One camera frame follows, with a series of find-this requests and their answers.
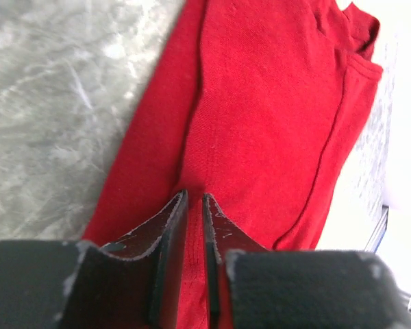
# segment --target red t-shirt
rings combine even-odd
[[[332,0],[187,0],[85,239],[189,192],[177,328],[205,328],[201,197],[267,248],[313,249],[375,97],[379,22]]]

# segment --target folded red cloth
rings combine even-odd
[[[316,247],[382,69],[379,22],[332,0],[187,0],[85,239],[104,244],[190,199],[178,328],[205,328],[201,196],[251,238]]]

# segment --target gray table surface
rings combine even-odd
[[[182,0],[0,0],[0,239],[76,239],[95,208]],[[380,216],[393,87],[388,42],[347,174]]]

